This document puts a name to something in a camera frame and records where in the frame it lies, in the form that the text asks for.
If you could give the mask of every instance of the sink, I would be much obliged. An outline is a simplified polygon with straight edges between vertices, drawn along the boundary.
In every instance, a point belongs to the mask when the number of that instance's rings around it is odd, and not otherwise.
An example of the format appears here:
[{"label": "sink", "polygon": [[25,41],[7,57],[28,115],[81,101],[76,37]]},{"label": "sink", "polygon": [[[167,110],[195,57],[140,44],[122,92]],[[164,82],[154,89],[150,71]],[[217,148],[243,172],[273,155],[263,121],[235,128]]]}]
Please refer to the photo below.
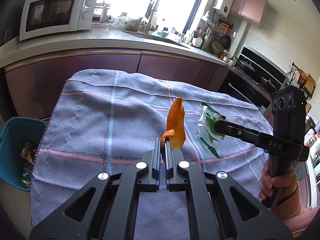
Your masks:
[{"label": "sink", "polygon": [[130,34],[132,36],[135,36],[137,38],[149,39],[149,40],[154,40],[154,41],[162,41],[162,42],[178,45],[178,46],[181,46],[181,47],[185,48],[185,46],[183,46],[179,42],[175,42],[175,41],[166,39],[164,37],[153,36],[153,35],[150,35],[150,34],[143,34],[143,33],[128,33],[128,34]]}]

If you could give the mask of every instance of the microwave knob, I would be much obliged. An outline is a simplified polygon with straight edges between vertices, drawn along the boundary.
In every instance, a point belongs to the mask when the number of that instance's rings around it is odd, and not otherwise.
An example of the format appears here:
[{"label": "microwave knob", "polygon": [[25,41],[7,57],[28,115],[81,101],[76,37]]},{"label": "microwave knob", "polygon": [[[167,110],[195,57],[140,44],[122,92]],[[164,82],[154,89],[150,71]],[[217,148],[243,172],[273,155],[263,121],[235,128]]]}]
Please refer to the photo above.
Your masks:
[{"label": "microwave knob", "polygon": [[93,5],[94,0],[87,0],[85,1],[85,5],[90,7],[91,5]]},{"label": "microwave knob", "polygon": [[85,11],[83,14],[82,14],[82,18],[83,19],[88,19],[90,17],[90,12],[89,11]]}]

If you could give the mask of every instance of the microwave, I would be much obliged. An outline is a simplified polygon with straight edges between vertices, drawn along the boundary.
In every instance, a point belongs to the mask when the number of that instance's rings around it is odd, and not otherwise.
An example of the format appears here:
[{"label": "microwave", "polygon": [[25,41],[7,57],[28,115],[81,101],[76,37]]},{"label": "microwave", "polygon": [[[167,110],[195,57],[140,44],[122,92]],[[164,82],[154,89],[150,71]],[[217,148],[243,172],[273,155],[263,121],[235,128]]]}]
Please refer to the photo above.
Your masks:
[{"label": "microwave", "polygon": [[26,0],[19,40],[89,30],[97,0]]}]

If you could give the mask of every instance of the person's hand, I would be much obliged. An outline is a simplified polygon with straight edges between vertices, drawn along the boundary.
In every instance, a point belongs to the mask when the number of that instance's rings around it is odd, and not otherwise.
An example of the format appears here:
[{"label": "person's hand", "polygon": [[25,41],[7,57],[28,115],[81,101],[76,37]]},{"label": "person's hand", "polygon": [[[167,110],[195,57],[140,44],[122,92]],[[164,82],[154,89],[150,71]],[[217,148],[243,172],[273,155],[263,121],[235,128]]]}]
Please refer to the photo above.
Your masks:
[{"label": "person's hand", "polygon": [[284,187],[279,201],[288,199],[298,187],[297,173],[291,166],[287,174],[271,178],[269,175],[269,161],[266,161],[263,165],[262,175],[260,178],[260,190],[259,197],[264,199],[265,197],[271,197],[273,193],[272,186]]}]

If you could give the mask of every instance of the oven handle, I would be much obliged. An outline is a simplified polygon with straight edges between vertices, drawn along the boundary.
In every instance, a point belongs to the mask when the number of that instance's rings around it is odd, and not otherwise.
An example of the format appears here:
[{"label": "oven handle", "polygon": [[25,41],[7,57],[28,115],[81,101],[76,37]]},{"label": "oven handle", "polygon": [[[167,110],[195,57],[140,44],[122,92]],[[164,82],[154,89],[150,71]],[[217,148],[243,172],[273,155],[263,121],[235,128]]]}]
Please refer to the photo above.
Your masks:
[{"label": "oven handle", "polygon": [[237,91],[241,96],[243,96],[245,99],[247,99],[251,104],[254,105],[254,103],[251,102],[251,100],[249,98],[247,98],[244,94],[242,94],[238,89],[236,89],[235,87],[233,87],[230,83],[228,84],[229,87],[233,88],[235,91]]}]

